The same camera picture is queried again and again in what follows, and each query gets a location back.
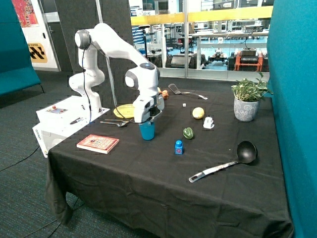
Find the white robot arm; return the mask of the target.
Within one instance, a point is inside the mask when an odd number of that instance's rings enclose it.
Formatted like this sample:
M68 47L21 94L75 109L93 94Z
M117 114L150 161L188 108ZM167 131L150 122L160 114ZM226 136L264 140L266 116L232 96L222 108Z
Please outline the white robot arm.
M107 24L99 23L93 29L79 30L75 34L79 65L85 70L70 77L70 87L81 94L88 116L98 116L102 106L100 96L92 87L105 80L104 73L97 66L97 51L107 57L131 60L135 68L125 74L126 85L139 91L134 101L134 121L154 121L164 108L164 99L159 95L159 70L131 44L120 38Z

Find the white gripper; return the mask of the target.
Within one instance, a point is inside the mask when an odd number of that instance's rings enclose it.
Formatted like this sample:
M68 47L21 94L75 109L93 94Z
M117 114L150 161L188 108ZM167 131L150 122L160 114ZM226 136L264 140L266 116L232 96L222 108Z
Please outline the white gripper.
M148 120L153 121L159 117L164 109L164 99L162 95L142 96L139 95L133 102L134 121L144 123Z

